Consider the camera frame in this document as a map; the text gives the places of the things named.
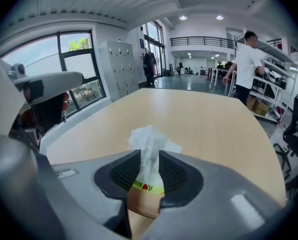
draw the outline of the floor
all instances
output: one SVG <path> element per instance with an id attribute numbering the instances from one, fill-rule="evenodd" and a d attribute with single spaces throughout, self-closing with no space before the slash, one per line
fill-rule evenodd
<path id="1" fill-rule="evenodd" d="M 198 76 L 185 74 L 160 77 L 155 80 L 155 88 L 194 91 L 224 96 L 226 95 L 226 86 L 222 84 L 222 80 L 218 79 L 216 86 L 214 86 L 214 84 L 212 84 L 211 81 L 208 80 L 208 77 L 206 75 Z M 284 128 L 286 128 L 291 122 L 292 112 L 290 110 L 287 111 L 281 124 L 278 127 L 277 124 L 275 124 L 274 122 L 258 117 L 256 117 L 256 119 L 263 127 L 272 144 L 279 143 L 282 147 L 287 146 L 286 143 L 283 141 L 283 131 Z M 287 181 L 290 181 L 294 176 L 298 174 L 298 158 L 296 156 L 288 156 L 288 158 L 291 164 L 292 171 Z M 278 156 L 278 159 L 282 164 L 282 159 L 280 156 Z M 283 170 L 284 176 L 287 175 L 286 170 L 287 166 L 285 166 Z"/>

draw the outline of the box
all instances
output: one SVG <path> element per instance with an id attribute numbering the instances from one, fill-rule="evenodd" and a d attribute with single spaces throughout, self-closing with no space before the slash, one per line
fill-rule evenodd
<path id="1" fill-rule="evenodd" d="M 258 100 L 253 105 L 253 112 L 255 112 L 258 115 L 265 116 L 267 112 L 269 111 L 270 106 L 264 103 L 260 103 Z"/>
<path id="2" fill-rule="evenodd" d="M 252 109 L 253 109 L 256 100 L 257 100 L 257 99 L 256 99 L 255 97 L 249 95 L 249 97 L 248 97 L 248 99 L 247 99 L 247 108 L 248 108 L 249 110 L 252 110 Z"/>

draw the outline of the green foliage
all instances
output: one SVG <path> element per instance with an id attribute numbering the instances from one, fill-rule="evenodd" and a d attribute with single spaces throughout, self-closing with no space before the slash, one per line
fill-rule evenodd
<path id="1" fill-rule="evenodd" d="M 76 51 L 76 50 L 82 50 L 82 49 L 89 49 L 90 46 L 90 42 L 89 42 L 89 38 L 81 38 L 80 40 L 73 40 L 72 42 L 69 42 L 69 48 L 68 48 L 68 52 L 70 51 Z"/>

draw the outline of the fluorescent light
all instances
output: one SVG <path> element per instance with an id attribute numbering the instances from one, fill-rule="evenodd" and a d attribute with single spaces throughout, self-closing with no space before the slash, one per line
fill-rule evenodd
<path id="1" fill-rule="evenodd" d="M 293 71 L 297 71 L 298 72 L 298 69 L 297 68 L 290 67 L 290 69 L 293 70 Z"/>

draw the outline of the white t-shirt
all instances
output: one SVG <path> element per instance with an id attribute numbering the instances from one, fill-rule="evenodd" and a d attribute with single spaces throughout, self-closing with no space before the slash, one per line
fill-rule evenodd
<path id="1" fill-rule="evenodd" d="M 236 85 L 251 89 L 253 87 L 255 70 L 257 67 L 262 66 L 256 49 L 249 45 L 242 45 L 237 51 L 234 63 L 237 64 Z"/>

